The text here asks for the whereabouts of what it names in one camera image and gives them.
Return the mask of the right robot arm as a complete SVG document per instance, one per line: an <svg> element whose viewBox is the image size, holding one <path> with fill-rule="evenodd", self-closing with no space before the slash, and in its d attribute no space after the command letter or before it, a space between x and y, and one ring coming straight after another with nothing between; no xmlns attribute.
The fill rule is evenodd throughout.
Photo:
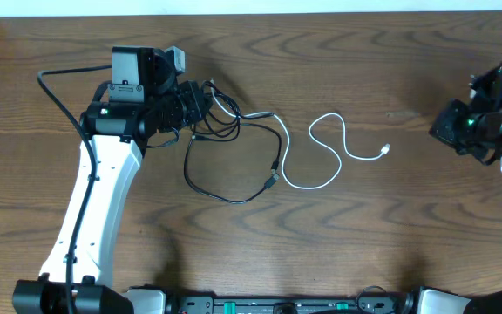
<svg viewBox="0 0 502 314"><path fill-rule="evenodd" d="M470 83L470 102L453 99L436 117L429 134L459 155L481 164L497 161L502 173L502 62ZM435 288L411 292L411 313L502 313L502 290L480 297L462 297Z"/></svg>

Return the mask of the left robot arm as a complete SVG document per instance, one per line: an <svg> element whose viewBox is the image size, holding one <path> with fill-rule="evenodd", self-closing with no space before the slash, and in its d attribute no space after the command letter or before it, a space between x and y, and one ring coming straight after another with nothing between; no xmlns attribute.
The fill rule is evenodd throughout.
<svg viewBox="0 0 502 314"><path fill-rule="evenodd" d="M179 83L185 53L115 46L112 78L71 122L82 143L64 222L35 280L19 280L18 313L175 313L176 297L151 285L112 289L115 245L132 181L149 139L204 118L210 104L194 81Z"/></svg>

